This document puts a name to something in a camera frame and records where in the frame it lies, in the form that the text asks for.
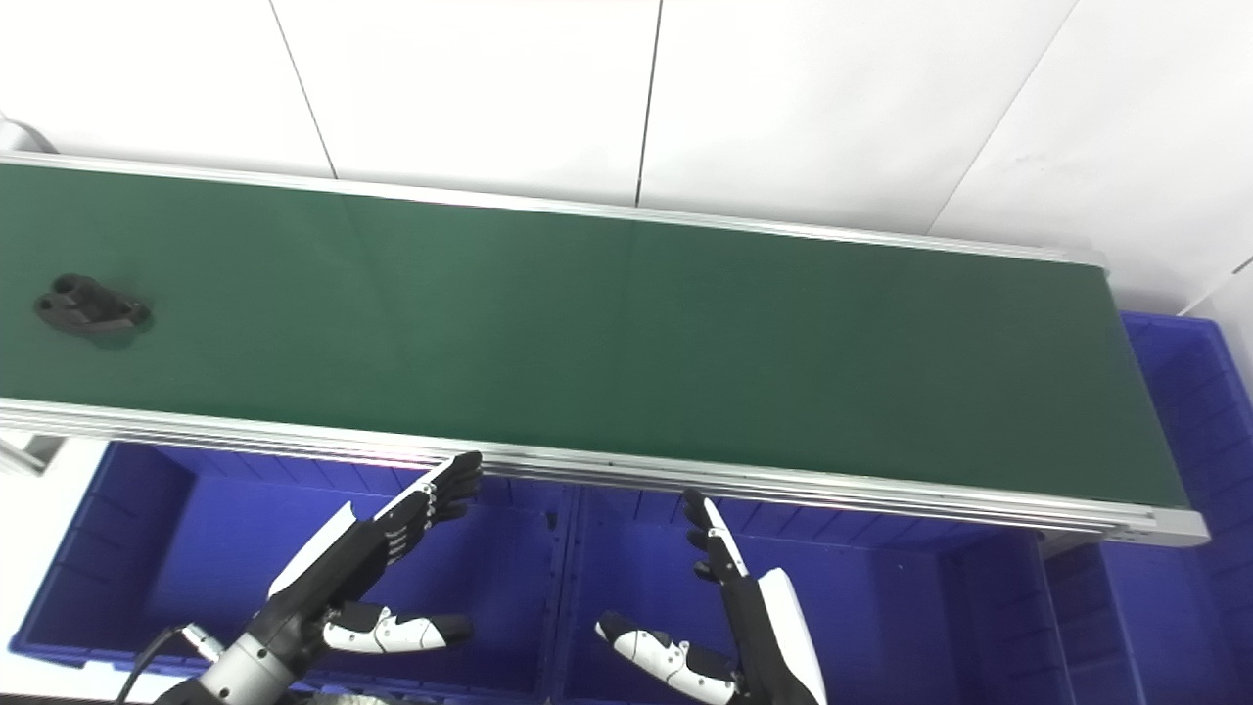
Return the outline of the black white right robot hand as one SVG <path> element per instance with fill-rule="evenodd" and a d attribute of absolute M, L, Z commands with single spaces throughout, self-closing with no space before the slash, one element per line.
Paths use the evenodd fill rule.
<path fill-rule="evenodd" d="M 752 575 L 715 502 L 683 491 L 694 575 L 717 586 L 736 656 L 644 629 L 613 610 L 595 632 L 637 669 L 700 704 L 824 704 L 826 682 L 794 585 L 783 569 Z"/>

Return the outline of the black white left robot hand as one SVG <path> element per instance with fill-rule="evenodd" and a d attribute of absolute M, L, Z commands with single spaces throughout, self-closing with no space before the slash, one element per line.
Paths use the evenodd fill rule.
<path fill-rule="evenodd" d="M 328 650 L 424 652 L 472 637 L 460 614 L 422 616 L 365 602 L 382 576 L 439 525 L 461 518 L 482 482 L 482 453 L 461 452 L 419 477 L 371 518 L 345 503 L 269 585 L 246 627 L 254 651 L 294 677 Z"/>

